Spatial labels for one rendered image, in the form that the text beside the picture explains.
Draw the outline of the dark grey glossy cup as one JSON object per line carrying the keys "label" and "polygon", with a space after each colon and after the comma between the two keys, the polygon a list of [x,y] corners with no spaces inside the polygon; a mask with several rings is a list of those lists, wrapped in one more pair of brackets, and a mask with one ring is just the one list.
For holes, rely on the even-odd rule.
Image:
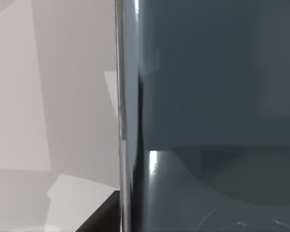
{"label": "dark grey glossy cup", "polygon": [[122,232],[290,232],[290,0],[115,0]]}

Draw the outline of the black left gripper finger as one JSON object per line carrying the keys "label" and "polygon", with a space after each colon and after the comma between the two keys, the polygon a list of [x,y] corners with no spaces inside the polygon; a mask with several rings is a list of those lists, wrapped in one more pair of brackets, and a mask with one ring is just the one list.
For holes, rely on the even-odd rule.
{"label": "black left gripper finger", "polygon": [[76,232],[120,232],[120,191],[115,190]]}

